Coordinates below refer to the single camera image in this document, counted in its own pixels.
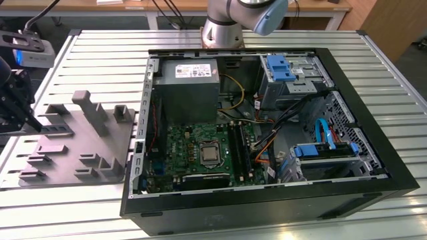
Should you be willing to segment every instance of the aluminum table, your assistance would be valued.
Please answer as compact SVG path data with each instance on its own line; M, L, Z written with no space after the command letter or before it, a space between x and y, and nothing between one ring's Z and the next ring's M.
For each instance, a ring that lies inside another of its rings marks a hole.
M354 31L243 33L248 48L322 47L333 55L418 180L421 188L345 219L170 236L168 239L427 238L427 103L367 36ZM200 48L195 30L87 30L67 38L36 93L35 114L91 91L104 109L139 109L148 49ZM147 237L119 216L123 184L19 188L38 136L12 137L0 156L0 239L123 240Z

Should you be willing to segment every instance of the power cable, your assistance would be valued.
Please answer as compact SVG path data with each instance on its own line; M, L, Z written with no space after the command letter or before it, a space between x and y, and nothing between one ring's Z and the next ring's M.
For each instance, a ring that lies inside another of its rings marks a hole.
M24 32L30 31L30 29L32 28L32 25L38 22L38 20L40 18L43 18L47 13L51 11L51 9L55 7L55 5L60 2L60 0L54 0L51 2L51 4L46 7L46 9L34 17L28 20L28 22L26 23L26 27L24 27Z

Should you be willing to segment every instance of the ram slot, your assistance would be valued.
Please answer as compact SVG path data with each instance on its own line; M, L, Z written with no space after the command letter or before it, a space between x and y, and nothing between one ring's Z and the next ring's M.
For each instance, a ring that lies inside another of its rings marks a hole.
M251 159L242 125L228 125L228 141L236 181L250 178Z

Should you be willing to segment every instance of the cpu socket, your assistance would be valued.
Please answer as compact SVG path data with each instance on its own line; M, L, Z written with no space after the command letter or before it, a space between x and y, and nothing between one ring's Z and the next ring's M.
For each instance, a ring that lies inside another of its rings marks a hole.
M200 143L200 164L208 169L222 163L220 144L216 140Z

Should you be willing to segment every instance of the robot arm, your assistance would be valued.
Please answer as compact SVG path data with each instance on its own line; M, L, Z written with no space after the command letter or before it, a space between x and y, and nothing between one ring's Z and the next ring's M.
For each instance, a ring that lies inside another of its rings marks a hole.
M288 0L208 0L203 44L207 48L239 48L242 26L266 36L278 28Z

